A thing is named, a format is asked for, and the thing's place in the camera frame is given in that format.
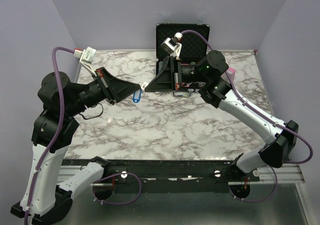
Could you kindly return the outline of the silver key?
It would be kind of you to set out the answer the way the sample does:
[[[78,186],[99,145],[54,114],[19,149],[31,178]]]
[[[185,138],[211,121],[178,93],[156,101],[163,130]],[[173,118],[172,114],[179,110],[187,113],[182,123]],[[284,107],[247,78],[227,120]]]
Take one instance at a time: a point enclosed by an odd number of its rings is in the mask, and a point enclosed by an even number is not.
[[[145,91],[146,87],[148,86],[148,83],[147,82],[143,82],[142,85],[141,85],[141,89],[143,91]]]

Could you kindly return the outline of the blue key tag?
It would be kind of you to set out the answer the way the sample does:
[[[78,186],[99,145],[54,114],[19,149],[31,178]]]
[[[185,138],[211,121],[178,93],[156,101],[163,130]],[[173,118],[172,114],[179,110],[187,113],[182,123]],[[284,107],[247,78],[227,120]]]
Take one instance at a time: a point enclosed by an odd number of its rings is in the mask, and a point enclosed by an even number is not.
[[[139,103],[140,100],[141,100],[142,93],[143,93],[143,90],[142,90],[142,89],[139,89],[139,90],[135,91],[135,92],[133,93],[133,96],[132,96],[132,101],[133,101],[134,103]]]

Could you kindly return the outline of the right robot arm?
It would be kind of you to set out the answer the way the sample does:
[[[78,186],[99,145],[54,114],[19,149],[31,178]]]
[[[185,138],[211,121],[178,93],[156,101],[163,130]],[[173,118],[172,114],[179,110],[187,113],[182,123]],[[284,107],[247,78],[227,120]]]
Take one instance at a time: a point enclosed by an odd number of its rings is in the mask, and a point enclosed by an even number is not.
[[[222,78],[228,68],[224,55],[218,50],[210,51],[191,68],[182,66],[175,57],[167,56],[162,61],[158,74],[144,90],[174,90],[174,82],[179,75],[187,78],[188,82],[203,82],[204,86],[198,92],[206,103],[231,114],[264,141],[263,147],[240,154],[231,164],[230,176],[236,181],[241,181],[257,168],[280,168],[287,163],[287,158],[297,141],[299,126],[293,120],[284,122],[273,117],[242,96],[232,82]]]

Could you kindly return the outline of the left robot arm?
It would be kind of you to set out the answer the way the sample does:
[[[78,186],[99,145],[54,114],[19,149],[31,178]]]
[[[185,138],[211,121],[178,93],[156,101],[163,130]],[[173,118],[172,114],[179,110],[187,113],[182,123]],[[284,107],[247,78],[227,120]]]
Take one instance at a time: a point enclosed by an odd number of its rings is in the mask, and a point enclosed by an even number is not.
[[[92,82],[71,82],[66,73],[46,75],[37,93],[43,111],[34,122],[32,165],[22,200],[10,212],[27,225],[53,225],[63,220],[75,198],[91,183],[107,182],[111,163],[94,157],[71,179],[58,183],[62,161],[79,127],[76,116],[107,101],[119,103],[140,89],[140,85],[121,80],[105,68],[96,70]]]

